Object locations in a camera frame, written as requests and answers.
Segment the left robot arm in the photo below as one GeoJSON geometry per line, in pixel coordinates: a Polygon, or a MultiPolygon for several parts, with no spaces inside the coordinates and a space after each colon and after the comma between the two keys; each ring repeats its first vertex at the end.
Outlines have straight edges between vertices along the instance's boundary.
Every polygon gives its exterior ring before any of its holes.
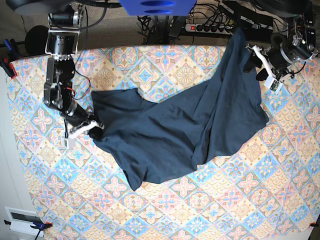
{"type": "Polygon", "coordinates": [[[253,5],[277,15],[287,22],[282,31],[272,33],[270,47],[261,54],[266,58],[276,80],[286,75],[292,78],[299,71],[289,67],[300,61],[308,61],[318,55],[313,3],[311,0],[254,0],[253,5]]]}

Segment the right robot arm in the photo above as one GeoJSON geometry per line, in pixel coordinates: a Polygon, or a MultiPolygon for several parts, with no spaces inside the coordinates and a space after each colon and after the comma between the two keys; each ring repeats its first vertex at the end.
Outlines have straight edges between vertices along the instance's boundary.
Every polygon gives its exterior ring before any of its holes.
{"type": "Polygon", "coordinates": [[[77,53],[80,32],[91,25],[81,25],[85,6],[110,7],[108,1],[78,0],[72,7],[70,0],[8,0],[6,4],[21,15],[48,15],[48,35],[45,53],[47,60],[46,80],[43,89],[44,104],[60,113],[65,129],[65,138],[74,139],[83,133],[92,139],[100,139],[104,125],[93,113],[83,109],[75,97],[73,78],[77,73],[73,55],[77,53]]]}

